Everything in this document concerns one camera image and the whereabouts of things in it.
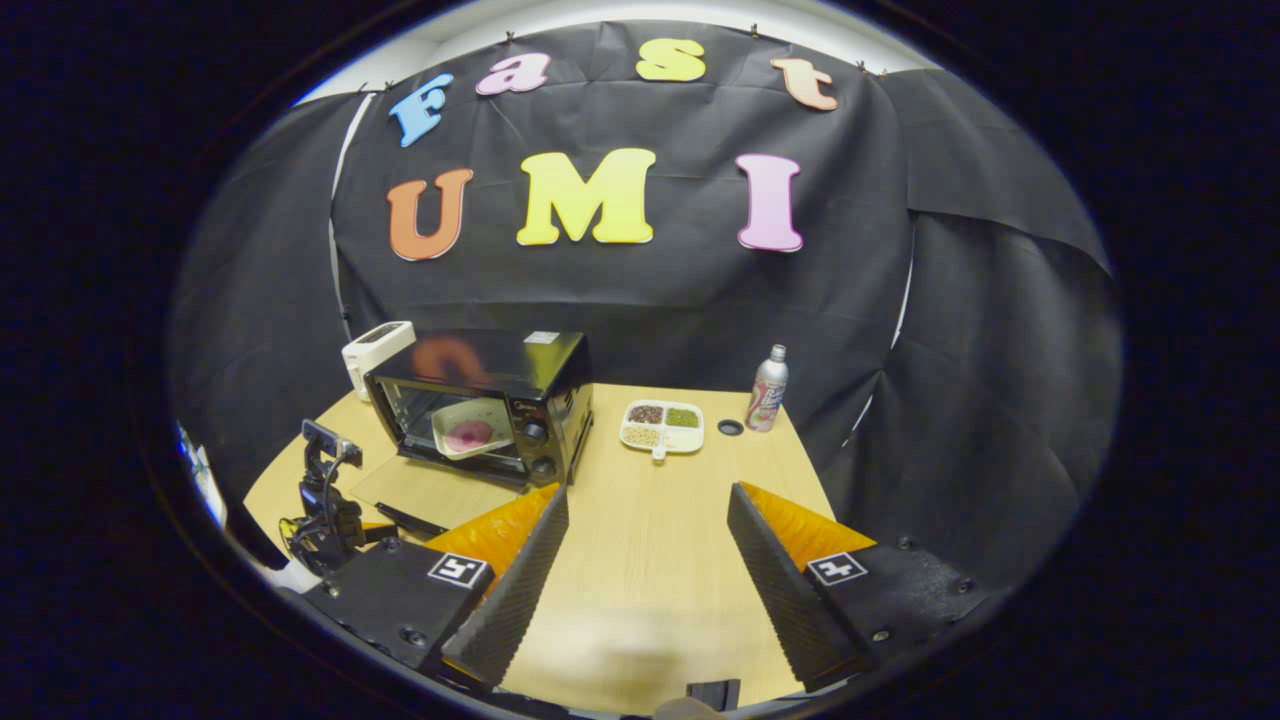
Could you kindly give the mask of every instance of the white toaster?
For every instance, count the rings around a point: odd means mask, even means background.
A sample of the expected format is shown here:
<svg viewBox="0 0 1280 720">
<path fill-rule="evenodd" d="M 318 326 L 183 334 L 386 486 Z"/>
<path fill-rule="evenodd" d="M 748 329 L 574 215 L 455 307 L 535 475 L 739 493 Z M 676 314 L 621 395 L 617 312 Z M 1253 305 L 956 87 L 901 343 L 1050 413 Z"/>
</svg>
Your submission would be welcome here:
<svg viewBox="0 0 1280 720">
<path fill-rule="evenodd" d="M 376 368 L 383 360 L 413 345 L 415 340 L 417 340 L 417 336 L 413 334 L 413 323 L 398 320 L 394 323 L 383 323 L 342 348 L 342 361 L 347 365 L 351 384 L 356 388 L 361 400 L 369 402 L 369 391 L 365 389 L 365 373 Z"/>
</svg>

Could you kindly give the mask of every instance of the pink food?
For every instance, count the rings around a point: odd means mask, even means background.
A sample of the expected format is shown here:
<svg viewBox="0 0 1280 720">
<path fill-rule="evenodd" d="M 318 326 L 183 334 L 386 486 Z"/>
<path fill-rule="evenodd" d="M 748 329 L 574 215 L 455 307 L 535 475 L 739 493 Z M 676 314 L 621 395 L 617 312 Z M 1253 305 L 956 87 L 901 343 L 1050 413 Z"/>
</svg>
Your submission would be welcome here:
<svg viewBox="0 0 1280 720">
<path fill-rule="evenodd" d="M 467 420 L 453 425 L 453 429 L 444 436 L 444 443 L 454 452 L 475 450 L 489 442 L 493 437 L 493 427 L 484 420 Z"/>
</svg>

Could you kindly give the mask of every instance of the white tray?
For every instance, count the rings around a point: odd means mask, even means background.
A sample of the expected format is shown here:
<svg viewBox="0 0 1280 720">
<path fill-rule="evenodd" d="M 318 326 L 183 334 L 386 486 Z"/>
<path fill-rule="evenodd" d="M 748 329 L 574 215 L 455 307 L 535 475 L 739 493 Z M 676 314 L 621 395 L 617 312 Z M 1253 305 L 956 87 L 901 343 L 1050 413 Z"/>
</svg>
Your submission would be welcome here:
<svg viewBox="0 0 1280 720">
<path fill-rule="evenodd" d="M 662 421 L 660 423 L 632 423 L 627 420 L 631 415 L 631 409 L 637 405 L 655 405 L 662 407 Z M 667 411 L 668 410 L 690 410 L 694 415 L 698 415 L 696 428 L 677 428 L 667 424 Z M 658 432 L 658 443 L 654 446 L 636 445 L 634 442 L 627 442 L 623 438 L 623 433 L 627 428 L 649 428 Z M 634 447 L 636 450 L 649 450 L 653 452 L 653 459 L 660 461 L 667 457 L 667 452 L 696 452 L 703 446 L 703 430 L 707 428 L 707 420 L 703 418 L 703 411 L 696 405 L 689 405 L 685 402 L 664 402 L 660 400 L 636 400 L 622 413 L 622 425 L 618 427 L 618 439 L 622 445 L 627 447 Z"/>
<path fill-rule="evenodd" d="M 467 420 L 483 420 L 488 423 L 493 428 L 493 436 L 489 438 L 489 442 L 480 447 L 463 450 L 462 452 L 451 450 L 444 436 L 449 434 L 449 430 L 454 425 L 466 423 Z M 466 400 L 457 405 L 436 410 L 431 414 L 431 433 L 435 436 L 435 448 L 449 460 L 463 460 L 472 455 L 483 455 L 490 450 L 506 447 L 515 439 L 511 437 L 511 420 L 507 418 L 507 405 L 493 397 Z"/>
</svg>

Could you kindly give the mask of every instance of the black toaster oven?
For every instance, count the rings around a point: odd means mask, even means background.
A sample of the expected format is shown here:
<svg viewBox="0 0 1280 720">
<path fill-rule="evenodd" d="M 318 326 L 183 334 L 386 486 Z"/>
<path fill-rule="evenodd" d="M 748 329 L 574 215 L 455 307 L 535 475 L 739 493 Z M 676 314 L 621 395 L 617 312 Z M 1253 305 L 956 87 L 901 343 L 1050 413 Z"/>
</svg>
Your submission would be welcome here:
<svg viewBox="0 0 1280 720">
<path fill-rule="evenodd" d="M 571 484 L 594 423 L 582 333 L 431 331 L 365 387 L 401 455 L 516 487 Z"/>
</svg>

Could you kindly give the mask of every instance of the foam letter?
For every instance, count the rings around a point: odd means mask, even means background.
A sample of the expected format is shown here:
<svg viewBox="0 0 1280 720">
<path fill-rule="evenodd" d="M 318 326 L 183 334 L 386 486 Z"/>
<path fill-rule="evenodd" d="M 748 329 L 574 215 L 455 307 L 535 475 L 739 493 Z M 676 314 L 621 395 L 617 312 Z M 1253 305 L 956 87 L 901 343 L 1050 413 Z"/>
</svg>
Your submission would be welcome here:
<svg viewBox="0 0 1280 720">
<path fill-rule="evenodd" d="M 819 82 L 831 83 L 831 76 L 813 69 L 813 63 L 800 58 L 776 58 L 769 64 L 782 70 L 791 97 L 818 110 L 835 110 L 840 104 L 818 90 Z"/>
<path fill-rule="evenodd" d="M 701 55 L 703 46 L 692 40 L 659 37 L 640 46 L 644 60 L 636 63 L 636 72 L 645 79 L 689 82 L 707 72 L 707 65 L 698 59 Z"/>
<path fill-rule="evenodd" d="M 493 74 L 476 83 L 480 95 L 498 95 L 508 90 L 525 92 L 547 82 L 547 64 L 552 56 L 545 53 L 526 53 L 499 61 L 489 68 Z"/>
<path fill-rule="evenodd" d="M 440 73 L 392 108 L 388 114 L 396 115 L 396 119 L 401 122 L 401 129 L 404 131 L 401 147 L 408 147 L 440 122 L 440 115 L 433 115 L 431 110 L 439 110 L 444 106 L 444 91 L 440 88 L 451 82 L 453 82 L 453 76 Z"/>
<path fill-rule="evenodd" d="M 417 199 L 426 190 L 422 181 L 397 184 L 387 193 L 392 204 L 392 251 L 406 260 L 430 260 L 453 247 L 462 229 L 462 187 L 474 177 L 466 168 L 440 173 L 440 228 L 434 234 L 417 233 Z"/>
<path fill-rule="evenodd" d="M 804 240 L 791 227 L 791 176 L 800 165 L 777 155 L 739 155 L 737 167 L 746 172 L 750 192 L 750 219 L 737 241 L 755 250 L 800 250 Z"/>
<path fill-rule="evenodd" d="M 623 147 L 600 160 L 591 179 L 582 182 L 568 155 L 543 152 L 527 158 L 520 169 L 529 173 L 529 215 L 516 233 L 520 245 L 550 245 L 559 237 L 552 225 L 552 208 L 571 240 L 581 240 L 600 211 L 591 234 L 600 242 L 649 242 L 653 228 L 644 222 L 644 178 L 658 156 L 649 150 Z"/>
</svg>

